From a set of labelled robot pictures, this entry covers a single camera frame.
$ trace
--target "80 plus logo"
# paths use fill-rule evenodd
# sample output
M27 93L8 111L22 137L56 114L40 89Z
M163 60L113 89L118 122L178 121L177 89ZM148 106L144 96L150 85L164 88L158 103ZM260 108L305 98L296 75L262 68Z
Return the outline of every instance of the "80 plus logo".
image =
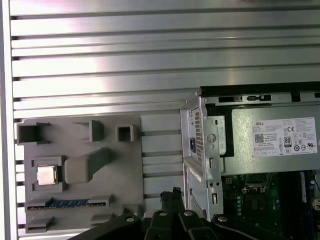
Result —
M284 137L283 141L284 141L284 147L285 148L291 148L292 147L291 137L290 136Z

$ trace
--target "ribbed aluminum panel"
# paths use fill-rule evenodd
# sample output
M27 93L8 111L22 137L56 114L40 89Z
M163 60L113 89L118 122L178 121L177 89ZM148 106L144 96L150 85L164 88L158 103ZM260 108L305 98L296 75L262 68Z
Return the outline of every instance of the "ribbed aluminum panel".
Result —
M14 179L23 171L15 160L24 156L14 145L14 119L141 113L145 203L157 209L160 191L183 184L168 165L180 169L177 109L195 88L319 80L320 0L2 5L9 195L15 199L18 189L19 204L23 186ZM16 209L11 204L12 239L23 222Z

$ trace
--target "barcode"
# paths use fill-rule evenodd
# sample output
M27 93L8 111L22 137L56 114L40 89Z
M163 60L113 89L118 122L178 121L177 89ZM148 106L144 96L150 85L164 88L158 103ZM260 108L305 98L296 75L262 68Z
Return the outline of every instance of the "barcode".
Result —
M258 143L264 143L264 134L255 134L254 135L254 140L255 140L255 143L258 144Z

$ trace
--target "motherboard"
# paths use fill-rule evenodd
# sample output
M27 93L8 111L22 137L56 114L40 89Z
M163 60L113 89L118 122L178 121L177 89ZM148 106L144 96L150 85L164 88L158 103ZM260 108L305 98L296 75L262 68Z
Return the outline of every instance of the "motherboard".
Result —
M277 173L222 177L224 212L282 234Z

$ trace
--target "power supply label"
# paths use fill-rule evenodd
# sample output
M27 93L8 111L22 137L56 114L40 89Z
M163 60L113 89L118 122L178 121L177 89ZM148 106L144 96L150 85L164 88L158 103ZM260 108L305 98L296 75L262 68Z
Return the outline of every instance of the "power supply label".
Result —
M314 117L256 121L252 139L257 158L318 152Z

